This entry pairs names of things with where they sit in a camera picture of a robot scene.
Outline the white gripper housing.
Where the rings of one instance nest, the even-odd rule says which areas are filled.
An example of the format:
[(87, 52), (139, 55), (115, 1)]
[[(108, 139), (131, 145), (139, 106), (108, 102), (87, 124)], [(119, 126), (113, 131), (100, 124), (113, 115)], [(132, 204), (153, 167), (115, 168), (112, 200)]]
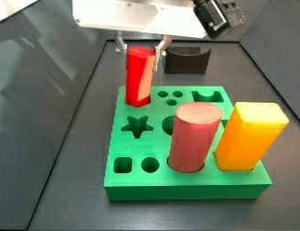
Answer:
[[(153, 70), (171, 36), (205, 36), (189, 0), (72, 0), (72, 17), (80, 27), (164, 35), (155, 46)], [(115, 42), (115, 53), (124, 57), (127, 44), (120, 35)]]

